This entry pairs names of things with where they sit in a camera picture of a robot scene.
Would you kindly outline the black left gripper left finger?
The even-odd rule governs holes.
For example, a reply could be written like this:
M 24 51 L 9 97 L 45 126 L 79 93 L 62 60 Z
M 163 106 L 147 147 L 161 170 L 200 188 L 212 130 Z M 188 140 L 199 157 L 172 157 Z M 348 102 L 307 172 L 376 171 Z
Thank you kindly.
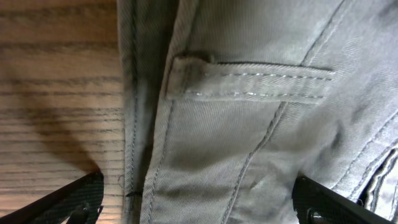
M 104 175 L 92 172 L 15 212 L 1 224 L 95 224 L 103 210 Z

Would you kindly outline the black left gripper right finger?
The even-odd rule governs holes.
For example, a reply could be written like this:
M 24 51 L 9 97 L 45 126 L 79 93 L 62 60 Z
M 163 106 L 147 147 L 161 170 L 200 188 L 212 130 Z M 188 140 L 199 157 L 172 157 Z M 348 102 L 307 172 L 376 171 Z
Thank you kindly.
M 296 178 L 292 203 L 300 224 L 392 224 L 306 176 Z

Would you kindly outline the grey shorts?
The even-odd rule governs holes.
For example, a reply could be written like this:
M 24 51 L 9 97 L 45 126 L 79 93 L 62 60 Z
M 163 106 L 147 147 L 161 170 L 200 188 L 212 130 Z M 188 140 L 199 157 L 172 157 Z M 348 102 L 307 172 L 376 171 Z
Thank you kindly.
M 297 223 L 299 174 L 397 222 L 397 1 L 117 7 L 123 223 Z

